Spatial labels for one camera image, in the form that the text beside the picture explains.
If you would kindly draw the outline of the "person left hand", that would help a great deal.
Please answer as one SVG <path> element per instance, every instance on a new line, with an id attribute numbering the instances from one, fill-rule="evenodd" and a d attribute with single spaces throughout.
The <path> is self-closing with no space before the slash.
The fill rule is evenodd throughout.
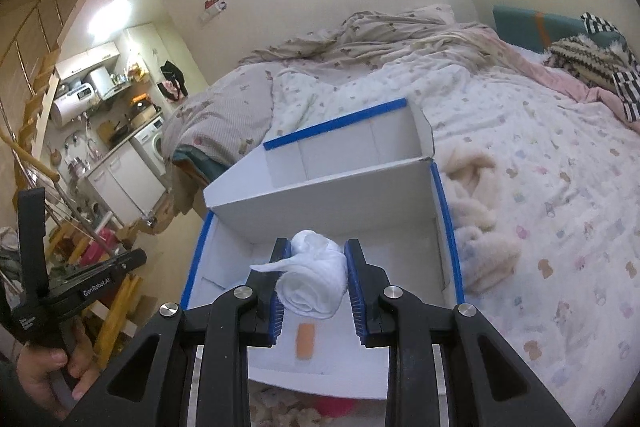
<path id="1" fill-rule="evenodd" d="M 26 395 L 57 421 L 66 418 L 70 408 L 64 407 L 54 394 L 50 375 L 67 369 L 70 376 L 77 379 L 72 391 L 75 401 L 80 400 L 100 376 L 91 341 L 79 317 L 73 321 L 73 333 L 75 349 L 70 357 L 61 349 L 26 343 L 16 362 L 17 379 Z"/>

